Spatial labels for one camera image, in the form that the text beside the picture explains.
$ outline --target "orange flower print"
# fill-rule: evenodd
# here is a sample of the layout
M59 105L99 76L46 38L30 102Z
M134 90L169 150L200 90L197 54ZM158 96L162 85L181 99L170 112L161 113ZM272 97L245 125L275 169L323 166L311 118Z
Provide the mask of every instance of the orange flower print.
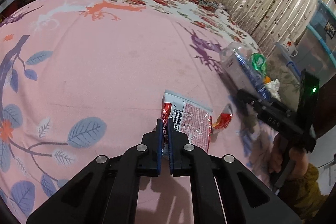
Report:
M212 26L216 27L216 23L214 21L212 21L210 18L207 18L207 17L203 17L203 16L200 16L200 18L202 18L205 22L208 22L210 23Z
M235 35L233 35L233 34L230 34L230 37L231 37L234 41L236 41L236 42L239 42L239 43L242 42L242 41L239 39L239 37L237 37L237 36L235 36Z
M2 127L0 127L0 138L4 142L8 142L9 138L13 138L12 132L13 128L11 128L11 122L9 120L4 120L2 122Z
M231 22L232 25L234 25L234 26L237 25L236 22L234 22L232 16L229 16L229 17L228 17L228 20Z
M203 22L199 22L199 21L194 21L192 22L193 24L195 24L196 26L199 26L203 29L205 29L206 25Z
M143 0L127 0L127 2L133 5L146 5L146 2L144 2Z
M5 38L3 39L3 42L12 40L13 37L14 37L14 34L8 34L8 35L6 35Z

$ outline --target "snack wrapper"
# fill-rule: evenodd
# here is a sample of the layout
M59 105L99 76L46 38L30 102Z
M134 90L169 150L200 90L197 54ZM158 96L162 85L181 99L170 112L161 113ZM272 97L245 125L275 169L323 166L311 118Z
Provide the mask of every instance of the snack wrapper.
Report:
M161 118L166 143L163 150L164 155L168 152L166 129L170 118L173 118L175 130L187 134L189 143L208 152L212 130L212 109L166 90Z
M213 123L212 128L214 129L225 129L229 125L232 119L232 107L231 104L227 104L219 115L216 122Z

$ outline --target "blue plastic container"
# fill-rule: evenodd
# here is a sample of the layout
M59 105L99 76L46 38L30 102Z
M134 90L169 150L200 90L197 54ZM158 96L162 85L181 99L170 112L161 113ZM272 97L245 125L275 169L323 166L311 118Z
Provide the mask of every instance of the blue plastic container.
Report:
M298 70L320 78L320 86L336 74L336 17L321 0L296 48L298 54L291 59Z

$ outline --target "orange object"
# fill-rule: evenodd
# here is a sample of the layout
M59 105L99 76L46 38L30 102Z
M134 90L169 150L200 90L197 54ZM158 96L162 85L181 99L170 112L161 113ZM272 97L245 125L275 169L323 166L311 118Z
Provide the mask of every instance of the orange object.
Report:
M132 6L130 4L119 5L113 3L112 1L103 0L103 2L95 4L93 7L86 7L86 11L81 12L81 15L84 15L84 17L91 15L92 21L95 21L96 19L102 19L104 17L103 14L112 15L114 17L114 19L112 20L115 21L120 20L120 18L118 18L116 15L102 11L103 8L122 9L134 12L141 12L143 9L146 9L145 6L139 7L139 6Z
M13 130L14 129L12 128L10 120L4 120L0 128L0 138L2 139L2 141L8 142L9 138L13 138Z
M271 78L269 78L268 76L266 76L265 79L264 79L264 84L267 84L269 82L271 82Z
M5 41L12 40L13 37L14 37L14 34L13 34L13 33L12 33L12 34L8 34L8 35L6 35L6 36L4 37L4 39L3 39L2 41L5 42Z
M212 128L214 129L225 129L229 125L232 119L232 108L231 104L227 104L223 109L222 113L219 115L217 121L213 123Z

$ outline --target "yellow clothing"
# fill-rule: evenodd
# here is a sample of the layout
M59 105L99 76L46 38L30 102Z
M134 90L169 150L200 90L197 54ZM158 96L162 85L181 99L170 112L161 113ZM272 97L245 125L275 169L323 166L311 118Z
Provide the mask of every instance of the yellow clothing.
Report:
M322 195L317 183L319 171L309 164L307 173L300 179L286 181L278 197L282 199L302 220L314 217L327 195Z

